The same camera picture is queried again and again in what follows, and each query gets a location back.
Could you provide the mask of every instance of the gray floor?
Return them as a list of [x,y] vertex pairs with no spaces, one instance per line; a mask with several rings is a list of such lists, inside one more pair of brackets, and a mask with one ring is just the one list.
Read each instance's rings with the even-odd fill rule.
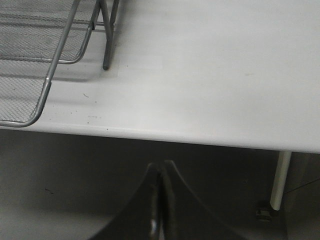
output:
[[248,240],[287,239],[287,233],[289,240],[318,240],[320,181],[294,190],[319,177],[316,154],[293,154],[287,224],[284,211],[269,223],[255,220],[256,203],[270,196],[277,155],[0,130],[0,239],[86,240],[124,207],[148,163],[170,159],[207,208]]

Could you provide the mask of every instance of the metal mesh tray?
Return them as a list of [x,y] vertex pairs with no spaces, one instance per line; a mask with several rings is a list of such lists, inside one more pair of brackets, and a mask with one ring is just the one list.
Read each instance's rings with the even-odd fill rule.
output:
[[[1,0],[0,59],[50,62],[73,0]],[[86,48],[96,0],[80,0],[60,63],[78,61]]]
[[0,120],[28,124],[42,111],[50,63],[0,60]]

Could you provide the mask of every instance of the white table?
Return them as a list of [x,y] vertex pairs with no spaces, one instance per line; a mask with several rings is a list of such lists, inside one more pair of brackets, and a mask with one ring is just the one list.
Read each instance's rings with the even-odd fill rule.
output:
[[320,1],[120,1],[21,130],[320,153]]

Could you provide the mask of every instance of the tray leg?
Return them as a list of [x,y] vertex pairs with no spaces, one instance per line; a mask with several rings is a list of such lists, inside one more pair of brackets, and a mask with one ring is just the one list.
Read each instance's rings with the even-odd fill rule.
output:
[[111,17],[109,18],[107,0],[100,0],[100,7],[101,7],[105,34],[106,34],[105,52],[104,52],[104,59],[103,59],[103,65],[102,65],[104,70],[108,70],[111,65],[114,27],[115,27],[115,21],[117,18],[118,6],[119,6],[119,0],[114,0],[112,4]]

